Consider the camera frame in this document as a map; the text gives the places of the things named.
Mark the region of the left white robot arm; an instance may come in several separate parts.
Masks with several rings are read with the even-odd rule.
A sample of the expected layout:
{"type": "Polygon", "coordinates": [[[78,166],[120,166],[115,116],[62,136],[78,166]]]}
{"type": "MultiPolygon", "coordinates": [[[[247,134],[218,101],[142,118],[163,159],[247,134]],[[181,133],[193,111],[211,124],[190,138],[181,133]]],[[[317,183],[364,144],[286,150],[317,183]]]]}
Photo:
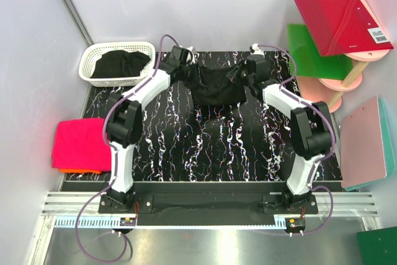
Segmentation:
{"type": "Polygon", "coordinates": [[[194,47],[174,46],[144,81],[111,102],[105,118],[103,136],[112,154],[111,178],[101,204],[121,212],[134,207],[133,152],[143,133],[143,112],[146,106],[172,84],[189,77],[195,63],[194,47]]]}

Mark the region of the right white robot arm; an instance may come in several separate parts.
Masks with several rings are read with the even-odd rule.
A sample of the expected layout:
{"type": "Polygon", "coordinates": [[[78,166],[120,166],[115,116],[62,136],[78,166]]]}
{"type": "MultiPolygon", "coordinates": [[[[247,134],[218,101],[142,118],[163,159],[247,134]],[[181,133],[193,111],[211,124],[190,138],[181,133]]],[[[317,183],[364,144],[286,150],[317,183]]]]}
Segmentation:
{"type": "Polygon", "coordinates": [[[271,79],[261,48],[257,43],[252,44],[250,55],[228,77],[231,82],[248,87],[256,99],[290,120],[295,159],[278,202],[286,211],[297,212],[310,201],[314,175],[320,162],[333,155],[336,137],[328,105],[290,92],[285,85],[293,78],[281,83],[271,79]]]}

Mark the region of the black printed t-shirt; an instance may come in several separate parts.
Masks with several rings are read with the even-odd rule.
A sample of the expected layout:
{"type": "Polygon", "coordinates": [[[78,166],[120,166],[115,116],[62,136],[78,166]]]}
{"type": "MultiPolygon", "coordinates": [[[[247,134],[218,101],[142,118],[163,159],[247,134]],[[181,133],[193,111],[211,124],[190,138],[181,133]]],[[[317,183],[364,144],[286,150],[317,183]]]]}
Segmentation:
{"type": "Polygon", "coordinates": [[[225,106],[246,102],[244,84],[236,79],[236,66],[210,69],[194,66],[184,85],[190,90],[193,103],[198,106],[225,106]]]}

